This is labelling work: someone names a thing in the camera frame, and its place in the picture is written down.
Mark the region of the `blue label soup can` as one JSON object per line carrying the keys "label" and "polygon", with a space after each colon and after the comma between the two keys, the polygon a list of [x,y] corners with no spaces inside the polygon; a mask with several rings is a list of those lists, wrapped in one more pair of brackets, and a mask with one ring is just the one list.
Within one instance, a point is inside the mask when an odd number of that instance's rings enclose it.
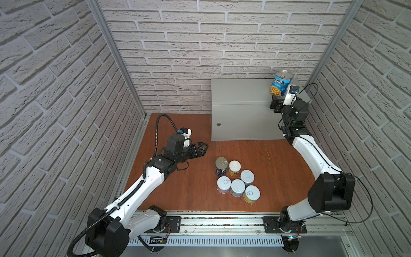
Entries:
{"label": "blue label soup can", "polygon": [[294,74],[288,70],[276,71],[270,93],[278,97],[284,96],[293,77]]}

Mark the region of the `dark purple label can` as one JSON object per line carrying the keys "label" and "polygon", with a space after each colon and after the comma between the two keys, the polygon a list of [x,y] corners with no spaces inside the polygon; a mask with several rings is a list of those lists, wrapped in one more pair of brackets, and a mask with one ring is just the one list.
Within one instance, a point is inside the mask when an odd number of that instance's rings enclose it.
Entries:
{"label": "dark purple label can", "polygon": [[229,162],[224,157],[217,158],[215,162],[215,174],[218,177],[225,176],[229,167]]}

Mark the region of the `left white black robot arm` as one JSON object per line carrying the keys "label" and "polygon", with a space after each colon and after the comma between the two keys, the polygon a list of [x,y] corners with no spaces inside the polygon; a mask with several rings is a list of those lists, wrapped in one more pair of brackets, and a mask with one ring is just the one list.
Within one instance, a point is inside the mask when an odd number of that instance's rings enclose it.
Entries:
{"label": "left white black robot arm", "polygon": [[199,141],[181,151],[166,149],[143,165],[142,176],[118,199],[105,209],[95,208],[87,218],[86,229],[77,236],[84,238],[85,244],[92,249],[88,257],[118,257],[126,249],[130,240],[161,223],[166,212],[151,207],[143,214],[133,217],[134,212],[174,171],[180,163],[203,157],[208,144]]}

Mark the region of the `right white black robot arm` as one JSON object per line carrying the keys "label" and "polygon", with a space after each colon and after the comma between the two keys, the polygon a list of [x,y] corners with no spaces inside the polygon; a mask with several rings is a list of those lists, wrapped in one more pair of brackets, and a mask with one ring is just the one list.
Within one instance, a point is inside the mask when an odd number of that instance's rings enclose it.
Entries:
{"label": "right white black robot arm", "polygon": [[283,125],[279,128],[284,138],[302,156],[315,178],[306,199],[282,209],[278,226],[289,231],[324,212],[350,209],[355,177],[334,165],[311,136],[305,126],[308,103],[298,97],[286,98],[277,101],[274,112],[281,114]]}

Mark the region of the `white lid orange can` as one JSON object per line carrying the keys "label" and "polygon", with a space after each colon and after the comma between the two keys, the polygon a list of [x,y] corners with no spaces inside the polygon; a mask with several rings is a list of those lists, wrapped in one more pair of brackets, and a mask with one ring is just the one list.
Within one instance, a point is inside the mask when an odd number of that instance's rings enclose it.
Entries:
{"label": "white lid orange can", "polygon": [[229,176],[236,177],[241,171],[241,164],[239,161],[233,160],[229,163]]}

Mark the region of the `grey metal cabinet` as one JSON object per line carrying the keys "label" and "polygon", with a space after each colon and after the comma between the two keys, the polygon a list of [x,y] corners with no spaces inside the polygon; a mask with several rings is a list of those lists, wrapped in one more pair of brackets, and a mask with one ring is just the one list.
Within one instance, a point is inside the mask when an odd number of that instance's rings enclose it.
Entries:
{"label": "grey metal cabinet", "polygon": [[[283,139],[279,128],[281,114],[270,109],[272,79],[212,79],[211,139],[277,140]],[[309,102],[300,87],[296,97]]]}

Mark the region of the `white lid purple can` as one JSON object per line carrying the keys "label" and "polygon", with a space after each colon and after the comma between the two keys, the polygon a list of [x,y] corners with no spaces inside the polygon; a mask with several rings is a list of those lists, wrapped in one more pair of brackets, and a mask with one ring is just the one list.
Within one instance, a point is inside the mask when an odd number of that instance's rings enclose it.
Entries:
{"label": "white lid purple can", "polygon": [[220,194],[227,194],[231,188],[231,180],[227,176],[221,176],[217,180],[217,191]]}

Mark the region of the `silver top centre can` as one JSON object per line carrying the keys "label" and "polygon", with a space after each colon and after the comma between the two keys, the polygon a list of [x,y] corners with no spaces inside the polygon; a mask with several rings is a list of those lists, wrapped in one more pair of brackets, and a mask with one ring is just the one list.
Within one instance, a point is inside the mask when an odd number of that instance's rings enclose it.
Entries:
{"label": "silver top centre can", "polygon": [[246,189],[245,183],[240,179],[235,179],[231,182],[230,193],[232,196],[239,198],[243,195]]}

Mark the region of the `silver can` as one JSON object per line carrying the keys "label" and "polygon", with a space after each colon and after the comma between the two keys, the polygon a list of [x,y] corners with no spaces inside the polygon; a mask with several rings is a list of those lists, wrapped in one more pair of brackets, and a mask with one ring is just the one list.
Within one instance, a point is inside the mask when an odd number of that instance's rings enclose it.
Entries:
{"label": "silver can", "polygon": [[240,179],[235,179],[231,182],[230,193],[232,196],[239,198],[243,195],[246,189],[245,183]]}
{"label": "silver can", "polygon": [[255,175],[250,170],[243,170],[240,174],[240,179],[244,182],[245,186],[249,186],[254,182]]}

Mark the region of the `silver top can right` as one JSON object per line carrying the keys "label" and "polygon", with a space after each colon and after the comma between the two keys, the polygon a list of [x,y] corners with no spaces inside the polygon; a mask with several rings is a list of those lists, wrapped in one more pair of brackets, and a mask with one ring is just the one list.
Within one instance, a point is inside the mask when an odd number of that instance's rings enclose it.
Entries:
{"label": "silver top can right", "polygon": [[249,186],[254,182],[255,175],[250,170],[243,170],[240,174],[240,179],[244,182],[245,186]]}

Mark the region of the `yellow label pull-tab can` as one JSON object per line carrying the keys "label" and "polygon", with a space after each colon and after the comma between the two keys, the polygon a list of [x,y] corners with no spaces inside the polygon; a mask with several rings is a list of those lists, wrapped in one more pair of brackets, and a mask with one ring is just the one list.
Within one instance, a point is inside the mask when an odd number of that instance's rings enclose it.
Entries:
{"label": "yellow label pull-tab can", "polygon": [[253,204],[257,200],[259,200],[260,196],[261,196],[260,190],[254,185],[247,186],[243,193],[244,200],[250,204]]}

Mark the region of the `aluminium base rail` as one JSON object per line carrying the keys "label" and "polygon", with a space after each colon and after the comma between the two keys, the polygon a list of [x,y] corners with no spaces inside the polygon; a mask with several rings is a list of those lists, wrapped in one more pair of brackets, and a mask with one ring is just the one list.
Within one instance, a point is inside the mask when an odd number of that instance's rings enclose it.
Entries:
{"label": "aluminium base rail", "polygon": [[168,211],[179,216],[179,236],[354,236],[352,228],[339,221],[341,215],[320,215],[292,230],[276,227],[275,212],[195,212]]}

